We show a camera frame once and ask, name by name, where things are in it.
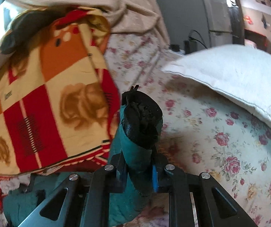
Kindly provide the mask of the teal puffer jacket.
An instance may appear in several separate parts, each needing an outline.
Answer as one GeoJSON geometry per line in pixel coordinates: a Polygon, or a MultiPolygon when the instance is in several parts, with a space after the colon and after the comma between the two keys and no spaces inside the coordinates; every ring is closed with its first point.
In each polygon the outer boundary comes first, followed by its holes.
{"type": "MultiPolygon", "coordinates": [[[[152,194],[152,163],[163,124],[159,105],[137,86],[122,94],[119,127],[110,147],[112,156],[123,154],[127,165],[127,182],[122,193],[111,193],[109,225],[127,223],[142,212],[152,194]]],[[[48,176],[32,175],[28,186],[10,191],[3,200],[9,226],[20,226],[67,177],[79,174],[89,186],[93,173],[62,172],[48,176]]]]}

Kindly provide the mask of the floral bed sheet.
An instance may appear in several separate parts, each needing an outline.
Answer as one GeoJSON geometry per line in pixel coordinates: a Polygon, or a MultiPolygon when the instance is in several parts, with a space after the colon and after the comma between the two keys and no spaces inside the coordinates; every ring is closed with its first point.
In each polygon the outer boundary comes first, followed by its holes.
{"type": "MultiPolygon", "coordinates": [[[[208,171],[258,226],[271,226],[271,128],[207,86],[161,68],[178,56],[152,33],[113,34],[105,59],[120,91],[141,84],[164,114],[159,147],[190,173],[208,171]]],[[[0,177],[2,196],[31,173],[0,177]]]]}

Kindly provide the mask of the red checkered rose blanket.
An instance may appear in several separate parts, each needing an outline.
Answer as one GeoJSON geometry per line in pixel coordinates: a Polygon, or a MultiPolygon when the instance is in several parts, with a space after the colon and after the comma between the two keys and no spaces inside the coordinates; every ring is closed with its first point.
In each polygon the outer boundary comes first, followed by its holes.
{"type": "Polygon", "coordinates": [[[0,177],[107,163],[119,92],[101,10],[26,11],[0,41],[0,177]]]}

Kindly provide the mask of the white pillow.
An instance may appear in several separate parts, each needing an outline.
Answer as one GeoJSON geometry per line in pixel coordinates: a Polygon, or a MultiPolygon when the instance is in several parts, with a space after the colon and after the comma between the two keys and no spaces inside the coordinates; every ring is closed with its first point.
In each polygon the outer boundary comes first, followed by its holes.
{"type": "Polygon", "coordinates": [[[271,128],[270,54],[242,45],[223,45],[187,54],[165,64],[162,71],[209,87],[271,128]]]}

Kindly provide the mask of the beige blanket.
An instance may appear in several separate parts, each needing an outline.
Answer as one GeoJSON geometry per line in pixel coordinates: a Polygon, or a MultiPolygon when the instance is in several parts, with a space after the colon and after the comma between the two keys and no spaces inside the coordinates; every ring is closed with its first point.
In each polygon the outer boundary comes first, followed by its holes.
{"type": "Polygon", "coordinates": [[[20,9],[79,6],[100,9],[113,33],[144,33],[151,29],[161,44],[169,44],[169,35],[156,0],[6,0],[20,9]]]}

